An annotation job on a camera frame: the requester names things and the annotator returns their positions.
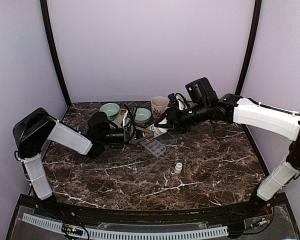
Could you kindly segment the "large orange label pill bottle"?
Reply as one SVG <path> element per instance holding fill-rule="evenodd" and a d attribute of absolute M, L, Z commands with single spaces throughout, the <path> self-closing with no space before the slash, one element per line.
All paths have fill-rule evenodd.
<path fill-rule="evenodd" d="M 152 142 L 155 140 L 155 138 L 165 134 L 168 132 L 167 128 L 162 128 L 162 127 L 156 127 L 155 124 L 151 124 L 146 128 L 147 131 L 151 131 L 153 133 L 153 136 L 150 136 L 149 132 L 143 132 L 142 135 L 146 137 L 146 140 L 149 142 Z"/>

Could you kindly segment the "clear plastic pill organizer box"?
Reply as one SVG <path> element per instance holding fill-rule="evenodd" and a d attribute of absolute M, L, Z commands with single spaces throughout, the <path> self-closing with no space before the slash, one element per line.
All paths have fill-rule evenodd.
<path fill-rule="evenodd" d="M 159 158 L 162 157 L 167 149 L 176 142 L 176 138 L 170 134 L 165 133 L 152 141 L 148 141 L 147 139 L 141 141 L 140 144 L 154 157 Z"/>

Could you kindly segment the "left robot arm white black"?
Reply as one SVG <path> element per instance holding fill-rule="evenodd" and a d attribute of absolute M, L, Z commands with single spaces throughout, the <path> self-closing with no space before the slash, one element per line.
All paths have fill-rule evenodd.
<path fill-rule="evenodd" d="M 112 148 L 133 145 L 154 136 L 154 132 L 136 126 L 134 111 L 128 111 L 128 123 L 118 127 L 99 111 L 88 120 L 87 133 L 66 125 L 40 107 L 18 122 L 12 131 L 17 150 L 14 154 L 22 163 L 26 180 L 36 196 L 42 200 L 41 210 L 50 218 L 57 218 L 60 206 L 52 199 L 51 186 L 42 163 L 42 148 L 47 141 L 67 147 L 87 158 L 95 159 L 105 147 Z"/>

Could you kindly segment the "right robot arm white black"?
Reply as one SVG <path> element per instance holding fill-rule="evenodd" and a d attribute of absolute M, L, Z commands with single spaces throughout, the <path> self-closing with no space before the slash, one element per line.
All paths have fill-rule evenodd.
<path fill-rule="evenodd" d="M 174 97 L 154 125 L 166 130 L 185 131 L 205 121 L 223 121 L 260 128 L 291 141 L 288 155 L 258 186 L 253 200 L 245 205 L 245 213 L 256 217 L 274 194 L 300 173 L 300 112 L 262 104 L 252 98 L 228 93 L 218 98 L 206 77 L 185 86 L 194 106 L 180 110 Z"/>

